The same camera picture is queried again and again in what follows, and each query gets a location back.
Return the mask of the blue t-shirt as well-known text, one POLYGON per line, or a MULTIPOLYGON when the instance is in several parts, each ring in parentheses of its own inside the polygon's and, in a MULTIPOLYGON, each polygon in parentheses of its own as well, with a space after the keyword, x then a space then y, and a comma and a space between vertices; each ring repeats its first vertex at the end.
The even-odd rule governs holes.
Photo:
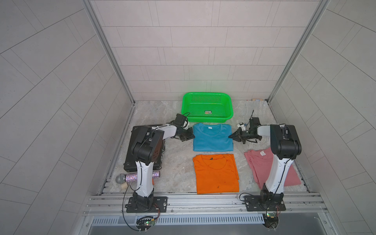
POLYGON ((229 152, 234 150, 233 140, 229 138, 232 128, 228 124, 206 125, 198 123, 193 126, 193 151, 195 152, 229 152))

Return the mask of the green plastic perforated basket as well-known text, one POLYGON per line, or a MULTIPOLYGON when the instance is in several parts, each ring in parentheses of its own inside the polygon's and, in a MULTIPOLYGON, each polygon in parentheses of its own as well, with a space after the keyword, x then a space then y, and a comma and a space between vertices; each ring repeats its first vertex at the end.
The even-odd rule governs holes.
POLYGON ((225 123, 233 115, 231 97, 225 93, 192 92, 183 96, 183 115, 188 116, 190 122, 225 123))

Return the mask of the orange t-shirt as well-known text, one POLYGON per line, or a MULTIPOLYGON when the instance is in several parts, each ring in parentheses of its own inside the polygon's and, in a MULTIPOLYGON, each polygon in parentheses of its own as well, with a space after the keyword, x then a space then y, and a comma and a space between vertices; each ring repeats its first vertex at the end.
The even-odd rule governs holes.
POLYGON ((193 158, 193 164, 198 194, 240 191, 240 178, 233 154, 201 154, 193 158))

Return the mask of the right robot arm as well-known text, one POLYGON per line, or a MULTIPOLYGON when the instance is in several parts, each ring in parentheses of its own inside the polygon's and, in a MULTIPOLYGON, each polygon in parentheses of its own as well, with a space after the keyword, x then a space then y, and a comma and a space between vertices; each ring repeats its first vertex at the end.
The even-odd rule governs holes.
POLYGON ((244 155, 260 188, 259 203, 266 207, 282 203, 285 186, 301 183, 292 165, 301 154, 302 146, 294 125, 262 125, 257 117, 251 117, 247 124, 239 124, 237 131, 229 136, 243 144, 257 144, 263 137, 269 138, 269 148, 249 150, 244 155))

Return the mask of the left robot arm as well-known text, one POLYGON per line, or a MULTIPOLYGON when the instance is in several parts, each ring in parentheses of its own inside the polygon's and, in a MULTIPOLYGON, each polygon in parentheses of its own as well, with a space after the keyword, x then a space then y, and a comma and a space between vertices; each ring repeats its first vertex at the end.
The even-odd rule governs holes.
POLYGON ((137 186, 133 192, 134 200, 144 206, 151 207, 154 200, 153 167, 162 154, 165 139, 178 138, 186 141, 194 139, 193 129, 189 121, 173 121, 159 126, 137 126, 131 132, 128 154, 135 160, 137 168, 137 186))

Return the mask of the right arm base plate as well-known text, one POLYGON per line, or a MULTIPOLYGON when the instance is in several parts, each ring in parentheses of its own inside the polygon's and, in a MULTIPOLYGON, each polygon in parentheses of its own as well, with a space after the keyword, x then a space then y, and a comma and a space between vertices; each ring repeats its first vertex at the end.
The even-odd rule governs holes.
POLYGON ((285 211, 284 193, 276 194, 271 197, 271 200, 263 201, 263 198, 258 196, 246 195, 244 196, 244 203, 248 212, 273 212, 285 211))

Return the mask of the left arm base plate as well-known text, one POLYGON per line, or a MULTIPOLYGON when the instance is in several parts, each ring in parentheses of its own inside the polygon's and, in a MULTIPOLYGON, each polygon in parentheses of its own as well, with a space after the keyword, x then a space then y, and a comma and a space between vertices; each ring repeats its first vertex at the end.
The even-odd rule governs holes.
POLYGON ((127 213, 166 212, 167 201, 165 196, 132 196, 124 207, 127 213))

